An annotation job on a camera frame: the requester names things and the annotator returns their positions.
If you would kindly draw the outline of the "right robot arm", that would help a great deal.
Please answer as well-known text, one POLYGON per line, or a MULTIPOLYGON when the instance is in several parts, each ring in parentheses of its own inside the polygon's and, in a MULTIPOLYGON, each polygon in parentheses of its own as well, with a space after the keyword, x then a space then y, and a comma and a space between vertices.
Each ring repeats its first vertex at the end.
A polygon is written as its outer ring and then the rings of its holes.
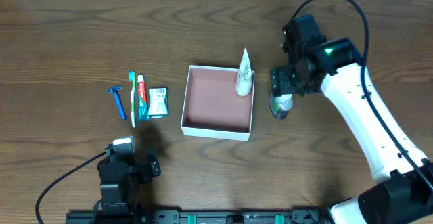
POLYGON ((411 223, 431 215, 432 163, 396 123, 351 41, 328 40, 312 15, 291 19, 283 33, 289 63, 270 72, 274 117, 288 115, 295 94, 324 94, 361 146, 375 181, 329 207, 322 222, 411 223))

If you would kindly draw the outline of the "clear pump soap bottle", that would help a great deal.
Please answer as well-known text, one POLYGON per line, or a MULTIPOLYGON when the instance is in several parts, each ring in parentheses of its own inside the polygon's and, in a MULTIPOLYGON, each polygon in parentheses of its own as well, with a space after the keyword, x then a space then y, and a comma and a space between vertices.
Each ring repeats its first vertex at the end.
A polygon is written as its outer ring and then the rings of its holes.
POLYGON ((292 94, 286 94, 280 97, 274 97, 273 94, 270 94, 269 107, 277 120, 285 119, 288 115, 288 112, 292 109, 292 106, 292 94))

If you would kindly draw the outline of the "white floral lotion tube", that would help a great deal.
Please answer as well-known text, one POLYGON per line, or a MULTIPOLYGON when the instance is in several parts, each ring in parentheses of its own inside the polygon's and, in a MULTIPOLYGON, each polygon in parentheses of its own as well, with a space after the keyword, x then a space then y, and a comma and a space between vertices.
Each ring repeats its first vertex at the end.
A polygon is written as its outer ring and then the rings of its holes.
POLYGON ((237 78, 235 82, 235 92, 240 97, 246 97, 250 94, 252 89, 252 68, 248 51, 244 48, 243 56, 238 68, 237 78))

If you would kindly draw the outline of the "blue disposable razor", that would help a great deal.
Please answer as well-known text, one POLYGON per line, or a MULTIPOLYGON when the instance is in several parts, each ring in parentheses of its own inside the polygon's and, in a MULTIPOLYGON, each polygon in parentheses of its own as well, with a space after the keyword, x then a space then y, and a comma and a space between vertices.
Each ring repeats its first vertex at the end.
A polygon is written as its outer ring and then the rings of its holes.
POLYGON ((121 119, 122 119, 122 120, 126 120, 126 119, 127 119, 127 116, 126 116, 126 113, 125 113, 125 111, 124 111, 124 107, 123 107, 123 104, 122 104, 121 98, 120 98, 119 93, 118 93, 118 91, 119 91, 121 88, 122 88, 121 85, 116 85, 116 86, 114 86, 114 87, 111 87, 111 88, 107 89, 107 92, 108 92, 108 93, 111 93, 111 94, 113 95, 113 97, 114 97, 114 101, 116 102, 116 106, 117 106, 117 108, 118 108, 118 111, 119 111, 119 114, 120 114, 121 119))

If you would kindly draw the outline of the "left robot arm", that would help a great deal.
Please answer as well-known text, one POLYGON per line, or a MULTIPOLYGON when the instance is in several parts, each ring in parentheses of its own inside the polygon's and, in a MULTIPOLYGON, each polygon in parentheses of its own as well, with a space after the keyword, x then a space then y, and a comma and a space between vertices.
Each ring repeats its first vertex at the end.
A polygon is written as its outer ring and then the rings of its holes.
POLYGON ((131 144, 108 145, 107 157, 97 169, 100 177, 101 200, 95 203, 91 223, 147 223, 149 215, 138 202, 141 185, 161 174, 155 154, 148 154, 137 164, 131 144))

